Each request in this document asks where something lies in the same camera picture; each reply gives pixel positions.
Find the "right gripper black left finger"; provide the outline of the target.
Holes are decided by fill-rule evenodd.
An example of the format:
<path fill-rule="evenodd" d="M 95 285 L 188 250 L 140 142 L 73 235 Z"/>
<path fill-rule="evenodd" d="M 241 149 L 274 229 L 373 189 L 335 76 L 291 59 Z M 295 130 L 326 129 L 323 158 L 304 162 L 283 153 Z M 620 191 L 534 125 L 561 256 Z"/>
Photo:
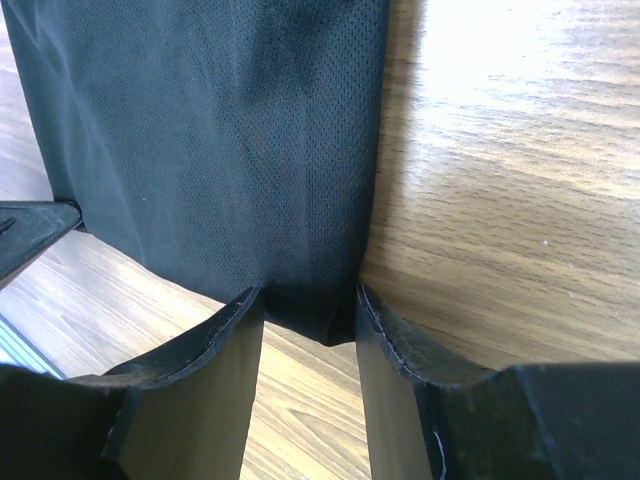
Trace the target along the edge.
<path fill-rule="evenodd" d="M 262 292 L 101 375 L 1 369 L 5 479 L 235 479 L 256 393 Z"/>

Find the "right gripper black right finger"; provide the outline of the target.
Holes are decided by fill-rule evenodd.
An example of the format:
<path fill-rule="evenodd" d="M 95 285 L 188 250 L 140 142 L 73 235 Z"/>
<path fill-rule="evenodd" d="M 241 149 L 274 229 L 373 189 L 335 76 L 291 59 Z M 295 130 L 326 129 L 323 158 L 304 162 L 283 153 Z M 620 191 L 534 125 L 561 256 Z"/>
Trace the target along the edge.
<path fill-rule="evenodd" d="M 376 479 L 635 479 L 639 366 L 493 370 L 428 337 L 369 287 L 357 360 Z"/>

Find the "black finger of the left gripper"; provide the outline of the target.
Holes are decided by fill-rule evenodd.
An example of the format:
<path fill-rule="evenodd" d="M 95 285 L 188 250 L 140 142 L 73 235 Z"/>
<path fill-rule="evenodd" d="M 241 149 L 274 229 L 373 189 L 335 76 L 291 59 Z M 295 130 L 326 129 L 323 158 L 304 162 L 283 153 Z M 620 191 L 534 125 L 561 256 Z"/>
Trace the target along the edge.
<path fill-rule="evenodd" d="M 1 287 L 82 222 L 71 202 L 1 201 Z"/>

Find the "black t shirt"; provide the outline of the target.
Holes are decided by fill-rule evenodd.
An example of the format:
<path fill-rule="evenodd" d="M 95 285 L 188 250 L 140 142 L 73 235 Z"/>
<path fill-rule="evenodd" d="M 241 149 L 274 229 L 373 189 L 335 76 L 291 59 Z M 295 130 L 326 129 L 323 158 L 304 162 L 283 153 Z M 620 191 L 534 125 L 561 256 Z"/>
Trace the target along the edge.
<path fill-rule="evenodd" d="M 353 340 L 386 1 L 6 1 L 53 196 L 156 275 Z"/>

